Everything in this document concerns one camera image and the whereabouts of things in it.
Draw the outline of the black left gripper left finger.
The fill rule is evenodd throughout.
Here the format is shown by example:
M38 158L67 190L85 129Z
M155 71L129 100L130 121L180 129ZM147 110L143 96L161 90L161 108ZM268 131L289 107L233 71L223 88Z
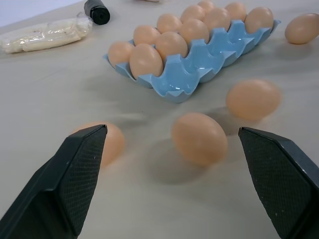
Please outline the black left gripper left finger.
M100 171L107 126L69 135L0 220L0 239L78 239Z

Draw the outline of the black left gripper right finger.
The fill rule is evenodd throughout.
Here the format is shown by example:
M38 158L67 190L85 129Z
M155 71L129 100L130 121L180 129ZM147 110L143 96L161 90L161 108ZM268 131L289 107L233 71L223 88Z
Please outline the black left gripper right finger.
M242 127L257 195L281 239L319 239L319 167L290 139Z

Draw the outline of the blue egg tray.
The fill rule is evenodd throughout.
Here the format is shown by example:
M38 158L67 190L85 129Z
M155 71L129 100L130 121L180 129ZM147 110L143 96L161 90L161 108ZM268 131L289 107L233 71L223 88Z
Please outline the blue egg tray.
M153 89L159 96L173 103L186 101L200 83L213 79L223 68L234 63L241 55L252 51L266 41L280 24L274 20L271 28L260 28L247 33L244 22L233 20L229 30L215 28L209 43L203 39L193 40L188 55L171 55L161 76L142 75L135 79L129 63L114 66L117 73L130 78L137 84Z

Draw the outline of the brown egg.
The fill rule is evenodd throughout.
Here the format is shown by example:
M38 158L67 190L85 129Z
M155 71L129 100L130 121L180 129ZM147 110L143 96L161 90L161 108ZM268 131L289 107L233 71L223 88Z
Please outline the brown egg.
M203 39L209 42L210 33L207 26L199 19L191 18L185 21L179 29L179 34L185 39L188 45L192 40Z
M157 30L163 34L165 32L178 32L182 22L173 14L162 14L157 20Z
M215 4L211 0L202 0L198 3L198 5L203 8L205 13L209 13L215 8Z
M130 70L135 79L141 75L153 74L158 77L163 73L160 54L148 44L137 45L130 55Z
M126 41L112 43L108 50L111 65L115 68L117 64L128 62L134 48L134 45Z
M71 133L75 133L81 129L89 128L99 124L104 124L107 127L107 136L104 143L100 166L100 168L105 168L114 160L116 160L125 149L125 137L122 131L113 123L107 121L96 121L86 123L74 129Z
M180 54L185 58L188 55L188 45L185 39L176 32L161 34L155 42L155 48L164 63L167 56Z
M260 28L272 28L274 16L267 7L256 7L251 10L245 19L245 28L247 33L254 33Z
M205 17L205 10L199 5L191 5L187 7L181 14L180 20L182 23L189 19L203 20Z
M229 30L231 24L231 16L224 8L214 8L203 19L203 23L207 26L209 33L215 28L224 28Z
M197 165L208 166L226 158L226 134L219 123L205 114L192 112L178 117L172 125L171 138L177 151Z
M260 79L236 83L226 96L229 111L238 118L250 121L259 121L272 114L281 101L280 88Z
M134 30L133 41L136 46L139 44L153 45L159 36L160 32L151 25L139 25Z
M319 36L319 14L307 13L294 18L285 29L291 44L306 44Z
M242 2L232 2L228 4L225 9L228 11L231 20L241 20L242 22L246 19L246 7Z

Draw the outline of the clear plastic bag bundle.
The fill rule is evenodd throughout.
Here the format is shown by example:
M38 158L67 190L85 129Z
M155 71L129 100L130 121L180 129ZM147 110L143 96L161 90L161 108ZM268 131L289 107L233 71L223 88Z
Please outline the clear plastic bag bundle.
M0 35L0 49L19 53L60 47L85 38L93 21L83 13L74 18L36 24Z

